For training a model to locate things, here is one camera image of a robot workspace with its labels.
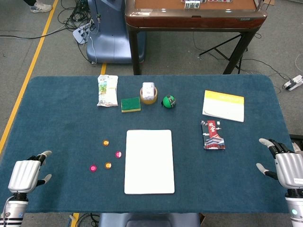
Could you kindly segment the white purple tissue pack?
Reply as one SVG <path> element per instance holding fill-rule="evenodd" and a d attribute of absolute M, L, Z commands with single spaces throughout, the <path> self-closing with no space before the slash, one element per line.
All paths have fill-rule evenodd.
<path fill-rule="evenodd" d="M 153 100 L 155 96 L 154 83 L 144 82 L 142 86 L 142 97 L 144 100 Z"/>

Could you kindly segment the white power strip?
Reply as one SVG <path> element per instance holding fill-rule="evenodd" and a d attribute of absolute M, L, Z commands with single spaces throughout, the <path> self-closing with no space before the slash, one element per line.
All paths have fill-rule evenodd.
<path fill-rule="evenodd" d="M 90 32 L 93 31 L 94 28 L 94 22 L 92 20 L 89 23 L 81 25 L 73 31 L 74 39 L 78 44 L 85 44 L 89 39 Z"/>
<path fill-rule="evenodd" d="M 282 85 L 282 88 L 287 91 L 292 91 L 303 85 L 303 76 L 298 75 Z"/>

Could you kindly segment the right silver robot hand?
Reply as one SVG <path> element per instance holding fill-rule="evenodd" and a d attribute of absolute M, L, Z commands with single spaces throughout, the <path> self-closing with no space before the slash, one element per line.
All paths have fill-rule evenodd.
<path fill-rule="evenodd" d="M 276 171 L 265 169 L 260 163 L 258 170 L 275 180 L 286 189 L 303 189 L 303 157 L 291 151 L 285 144 L 272 139 L 260 138 L 259 142 L 266 146 L 273 156 Z"/>

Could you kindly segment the yellow white notebook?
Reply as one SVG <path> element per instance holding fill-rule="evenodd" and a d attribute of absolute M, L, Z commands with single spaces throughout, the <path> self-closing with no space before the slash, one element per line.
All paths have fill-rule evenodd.
<path fill-rule="evenodd" d="M 202 114 L 244 122 L 244 97 L 205 90 Z"/>

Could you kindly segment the blue grey robot chassis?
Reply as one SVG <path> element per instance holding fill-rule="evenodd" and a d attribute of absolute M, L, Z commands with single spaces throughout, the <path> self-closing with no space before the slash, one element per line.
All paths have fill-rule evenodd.
<path fill-rule="evenodd" d="M 201 213 L 101 213 L 98 227 L 202 227 Z"/>

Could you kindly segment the yellow tape roll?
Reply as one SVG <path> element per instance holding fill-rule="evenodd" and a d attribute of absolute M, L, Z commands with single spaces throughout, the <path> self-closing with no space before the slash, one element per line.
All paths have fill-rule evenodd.
<path fill-rule="evenodd" d="M 157 99 L 158 99 L 158 90 L 157 90 L 156 87 L 154 88 L 154 98 L 152 100 L 145 100 L 143 98 L 143 92 L 142 92 L 142 90 L 143 89 L 141 88 L 140 89 L 140 101 L 141 102 L 143 102 L 146 105 L 152 105 L 152 104 L 154 104 L 157 101 Z"/>

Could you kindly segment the person in black trousers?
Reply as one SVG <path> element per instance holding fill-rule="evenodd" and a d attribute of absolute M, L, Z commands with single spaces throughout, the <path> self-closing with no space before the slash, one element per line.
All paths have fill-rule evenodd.
<path fill-rule="evenodd" d="M 46 13 L 53 9 L 52 5 L 44 4 L 40 0 L 23 0 L 32 13 Z"/>

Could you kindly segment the green yellow sponge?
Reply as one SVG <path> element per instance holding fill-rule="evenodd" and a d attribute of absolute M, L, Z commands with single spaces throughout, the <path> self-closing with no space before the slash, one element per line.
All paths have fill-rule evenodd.
<path fill-rule="evenodd" d="M 137 112 L 141 110 L 141 101 L 139 97 L 125 98 L 121 100 L 121 112 Z"/>

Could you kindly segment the dark red patterned box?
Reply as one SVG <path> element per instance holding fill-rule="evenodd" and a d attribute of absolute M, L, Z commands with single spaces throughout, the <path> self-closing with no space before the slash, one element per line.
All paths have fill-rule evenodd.
<path fill-rule="evenodd" d="M 225 141 L 221 132 L 221 122 L 215 120 L 202 120 L 200 125 L 204 150 L 225 150 Z"/>

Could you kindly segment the mahjong tiles with black prints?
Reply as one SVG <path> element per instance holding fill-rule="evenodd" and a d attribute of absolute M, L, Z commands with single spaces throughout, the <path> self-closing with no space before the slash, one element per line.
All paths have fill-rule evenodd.
<path fill-rule="evenodd" d="M 198 9 L 200 7 L 201 0 L 185 0 L 185 9 Z"/>

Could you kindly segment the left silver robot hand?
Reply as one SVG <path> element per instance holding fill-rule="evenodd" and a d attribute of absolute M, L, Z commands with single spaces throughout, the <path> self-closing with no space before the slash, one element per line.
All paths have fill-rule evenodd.
<path fill-rule="evenodd" d="M 40 180 L 38 180 L 38 176 L 45 159 L 51 154 L 52 151 L 47 150 L 37 156 L 31 156 L 27 160 L 17 161 L 8 185 L 10 192 L 30 193 L 36 187 L 46 184 L 52 178 L 52 175 L 48 174 Z"/>

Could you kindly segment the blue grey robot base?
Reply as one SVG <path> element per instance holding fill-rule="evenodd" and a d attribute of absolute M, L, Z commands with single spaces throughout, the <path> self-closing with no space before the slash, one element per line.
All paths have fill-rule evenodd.
<path fill-rule="evenodd" d="M 95 29 L 87 41 L 87 57 L 93 63 L 132 62 L 125 0 L 88 0 Z"/>

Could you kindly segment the white snack bag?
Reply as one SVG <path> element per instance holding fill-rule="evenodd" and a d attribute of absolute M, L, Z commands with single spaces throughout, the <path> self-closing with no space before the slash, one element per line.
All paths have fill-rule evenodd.
<path fill-rule="evenodd" d="M 118 106 L 117 101 L 118 76 L 98 76 L 98 103 L 97 106 L 111 107 Z"/>

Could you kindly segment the blue felt table cover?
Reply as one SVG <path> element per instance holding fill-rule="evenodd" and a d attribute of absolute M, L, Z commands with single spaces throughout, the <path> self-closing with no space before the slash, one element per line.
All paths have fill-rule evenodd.
<path fill-rule="evenodd" d="M 173 95 L 176 106 L 160 102 L 141 111 L 98 107 L 95 76 L 35 77 L 30 80 L 5 151 L 0 157 L 0 214 L 14 164 L 43 151 L 52 154 L 40 177 L 51 180 L 28 195 L 28 212 L 274 212 L 288 211 L 285 189 L 264 176 L 256 163 L 275 164 L 259 138 L 291 147 L 271 80 L 263 75 L 120 76 L 119 99 L 139 95 L 142 83 L 155 83 L 160 97 Z M 244 97 L 244 122 L 221 120 L 224 151 L 203 148 L 200 122 L 205 90 Z M 127 195 L 124 192 L 128 130 L 171 130 L 175 192 Z M 103 146 L 103 140 L 109 145 Z M 112 167 L 105 169 L 105 163 Z M 97 171 L 91 172 L 90 166 Z"/>

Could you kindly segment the white magnetic board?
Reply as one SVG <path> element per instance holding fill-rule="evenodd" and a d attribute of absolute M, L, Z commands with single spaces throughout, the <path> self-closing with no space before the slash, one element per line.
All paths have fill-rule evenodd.
<path fill-rule="evenodd" d="M 171 130 L 128 130 L 125 148 L 125 194 L 175 192 Z"/>

